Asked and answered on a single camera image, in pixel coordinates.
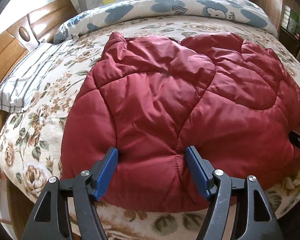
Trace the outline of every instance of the striped cloth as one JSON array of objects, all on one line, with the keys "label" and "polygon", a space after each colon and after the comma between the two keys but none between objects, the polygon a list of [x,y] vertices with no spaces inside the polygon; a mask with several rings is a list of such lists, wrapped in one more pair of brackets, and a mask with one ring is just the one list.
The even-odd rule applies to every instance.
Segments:
[{"label": "striped cloth", "polygon": [[0,110],[26,111],[43,78],[73,42],[69,40],[58,45],[42,42],[21,59],[0,83]]}]

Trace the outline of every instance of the floral pattern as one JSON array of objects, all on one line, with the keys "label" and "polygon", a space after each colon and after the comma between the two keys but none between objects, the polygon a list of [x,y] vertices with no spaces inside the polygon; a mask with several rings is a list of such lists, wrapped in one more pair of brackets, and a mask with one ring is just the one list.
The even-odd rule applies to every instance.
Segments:
[{"label": "floral pattern", "polygon": [[[162,35],[181,41],[211,32],[234,32],[264,48],[272,48],[300,87],[299,62],[269,33],[231,21],[196,16],[149,17],[118,23],[88,33],[60,56],[35,93],[29,109],[11,114],[0,133],[0,167],[33,202],[47,179],[60,178],[61,140],[68,113],[85,76],[100,59],[112,32],[125,37]],[[300,171],[266,191],[278,218],[300,200]],[[96,203],[109,239],[195,239],[207,210],[176,214],[124,210]],[[69,201],[76,234],[73,201]]]}]

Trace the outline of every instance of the white and blue blanket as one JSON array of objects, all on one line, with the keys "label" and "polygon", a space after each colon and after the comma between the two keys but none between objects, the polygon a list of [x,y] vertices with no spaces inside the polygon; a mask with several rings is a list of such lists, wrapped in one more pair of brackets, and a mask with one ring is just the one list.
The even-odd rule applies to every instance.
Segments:
[{"label": "white and blue blanket", "polygon": [[87,10],[63,23],[54,44],[94,32],[103,27],[141,17],[195,15],[245,23],[277,37],[265,12],[248,0],[128,0]]}]

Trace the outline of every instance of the blue gripper pad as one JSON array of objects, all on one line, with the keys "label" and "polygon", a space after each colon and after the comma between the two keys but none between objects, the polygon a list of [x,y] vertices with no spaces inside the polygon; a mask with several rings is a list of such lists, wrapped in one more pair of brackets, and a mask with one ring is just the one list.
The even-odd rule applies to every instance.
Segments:
[{"label": "blue gripper pad", "polygon": [[199,194],[205,200],[210,200],[212,196],[211,189],[214,187],[213,170],[211,171],[207,167],[194,146],[186,148],[185,159]]},{"label": "blue gripper pad", "polygon": [[106,160],[105,159],[102,160],[105,161],[105,163],[102,167],[100,174],[96,179],[96,191],[93,194],[96,201],[99,201],[100,198],[102,198],[106,194],[114,170],[118,164],[118,156],[119,156],[118,150],[116,148],[113,148],[110,153],[106,154],[105,156]]}]

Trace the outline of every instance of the oval headboard ornament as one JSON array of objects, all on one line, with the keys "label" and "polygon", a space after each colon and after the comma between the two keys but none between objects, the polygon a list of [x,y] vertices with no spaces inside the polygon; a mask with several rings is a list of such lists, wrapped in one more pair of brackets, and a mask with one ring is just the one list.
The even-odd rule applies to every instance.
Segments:
[{"label": "oval headboard ornament", "polygon": [[29,35],[28,31],[26,30],[26,28],[21,26],[21,27],[19,27],[18,31],[19,31],[21,38],[24,41],[30,41],[30,35]]}]

